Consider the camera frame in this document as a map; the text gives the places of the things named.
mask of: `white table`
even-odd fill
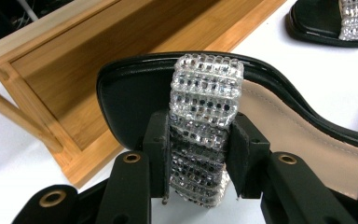
[[[288,0],[232,52],[275,66],[324,118],[358,131],[358,49],[327,47],[294,40],[284,29]],[[0,84],[0,93],[10,98]],[[79,192],[110,175],[110,161]],[[39,190],[69,184],[45,146],[0,115],[0,223],[9,223]],[[239,200],[230,184],[221,205],[205,209],[175,193],[167,205],[152,202],[159,223],[265,223],[258,200]]]

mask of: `bamboo tray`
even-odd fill
[[[20,109],[0,98],[0,112],[41,139],[81,187],[122,149],[96,100],[104,64],[148,52],[231,51],[283,2],[97,2],[0,56],[0,80]]]

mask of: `sandal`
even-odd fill
[[[358,0],[298,0],[287,19],[295,37],[358,48]]]

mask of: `metal grommet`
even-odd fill
[[[293,165],[293,164],[297,163],[296,158],[294,158],[292,156],[289,156],[289,155],[286,155],[286,154],[280,155],[279,160],[284,162],[284,163],[290,164],[290,165]]]
[[[139,154],[136,154],[136,153],[131,153],[131,154],[128,154],[127,156],[124,157],[124,162],[127,162],[127,163],[134,163],[134,162],[137,162],[141,159],[141,156]]]
[[[40,199],[39,205],[42,207],[52,207],[62,202],[66,197],[65,191],[62,189],[55,189]]]

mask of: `wooden frame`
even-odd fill
[[[81,187],[122,149],[96,100],[104,64],[148,52],[230,51],[283,2],[98,2],[0,56],[0,80],[20,109],[0,98],[0,112],[41,139]]]

